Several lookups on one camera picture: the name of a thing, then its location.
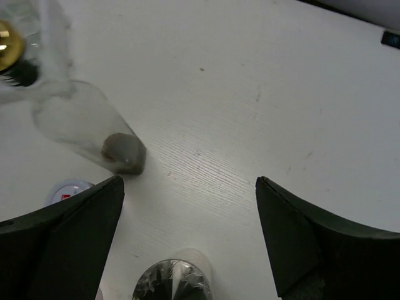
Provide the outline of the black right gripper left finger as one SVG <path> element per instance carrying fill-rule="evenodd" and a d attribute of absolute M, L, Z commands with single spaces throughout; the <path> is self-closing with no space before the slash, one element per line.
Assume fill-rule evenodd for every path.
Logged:
<path fill-rule="evenodd" d="M 1 222 L 1 299 L 95 299 L 124 201 L 113 176 Z"/>

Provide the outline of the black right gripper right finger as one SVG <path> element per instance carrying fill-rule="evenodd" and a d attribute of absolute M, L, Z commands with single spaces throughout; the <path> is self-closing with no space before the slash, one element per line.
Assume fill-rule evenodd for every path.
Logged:
<path fill-rule="evenodd" d="M 256 202 L 281 299 L 398 299 L 399 234 L 350 221 L 267 177 Z"/>

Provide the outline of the small jar white lid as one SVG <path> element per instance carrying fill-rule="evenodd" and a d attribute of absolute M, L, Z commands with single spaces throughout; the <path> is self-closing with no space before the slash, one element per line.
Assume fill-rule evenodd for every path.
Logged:
<path fill-rule="evenodd" d="M 73 197 L 94 186 L 91 182 L 81 179 L 66 179 L 57 183 L 49 192 L 44 206 L 50 206 L 67 198 Z"/>

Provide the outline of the steel lid white powder jar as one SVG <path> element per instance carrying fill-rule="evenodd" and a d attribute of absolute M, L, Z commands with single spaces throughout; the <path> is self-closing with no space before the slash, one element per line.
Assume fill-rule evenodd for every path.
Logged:
<path fill-rule="evenodd" d="M 182 249 L 148 267 L 137 280 L 132 298 L 211 300 L 212 279 L 209 259 L 196 249 Z"/>

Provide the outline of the glass bottle with dark sauce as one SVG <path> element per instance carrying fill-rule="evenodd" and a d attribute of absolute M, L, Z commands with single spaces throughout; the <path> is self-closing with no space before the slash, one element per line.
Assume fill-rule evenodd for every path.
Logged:
<path fill-rule="evenodd" d="M 139 175 L 146 147 L 98 87 L 71 77 L 70 33 L 58 1 L 2 1 L 1 92 L 31 101 L 46 138 L 112 173 Z"/>

